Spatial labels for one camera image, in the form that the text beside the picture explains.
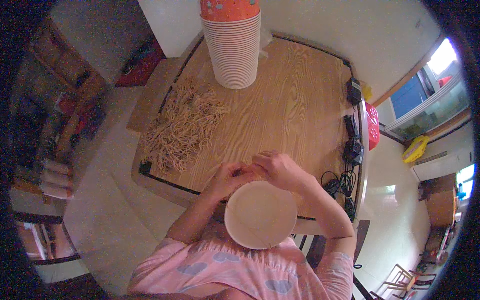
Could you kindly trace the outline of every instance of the pink shirt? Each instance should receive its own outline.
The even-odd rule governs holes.
[[[129,293],[183,293],[221,283],[254,299],[345,299],[353,286],[353,260],[347,254],[325,254],[314,271],[292,238],[265,250],[234,242],[221,224],[211,225],[191,245],[165,238],[138,265]]]

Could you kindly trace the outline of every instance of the blue panel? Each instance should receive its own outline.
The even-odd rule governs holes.
[[[396,118],[400,118],[427,99],[417,75],[398,89],[391,97]]]

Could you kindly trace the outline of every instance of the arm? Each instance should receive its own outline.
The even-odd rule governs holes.
[[[269,183],[304,197],[325,232],[325,253],[342,252],[353,257],[356,236],[348,215],[321,187],[316,178],[300,168],[288,155],[263,151],[252,158],[252,170]]]
[[[202,194],[170,226],[166,237],[187,245],[199,241],[220,200],[254,178],[244,163],[222,163]]]

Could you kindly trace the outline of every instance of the orange object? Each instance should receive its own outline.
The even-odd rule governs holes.
[[[374,149],[380,141],[380,128],[378,126],[378,113],[377,110],[367,102],[365,102],[365,108],[367,109],[367,122],[368,122],[368,148]]]
[[[214,22],[245,20],[258,15],[258,0],[200,0],[201,17]]]
[[[450,81],[450,79],[452,79],[453,76],[447,76],[447,77],[444,77],[442,79],[440,79],[438,81],[438,84],[440,85],[440,87],[444,86],[445,84],[447,84],[447,82]]]

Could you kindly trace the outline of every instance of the air conditioner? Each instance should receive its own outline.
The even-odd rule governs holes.
[[[423,181],[458,172],[472,163],[472,151],[469,149],[454,153],[443,151],[415,161],[410,170],[418,181]]]

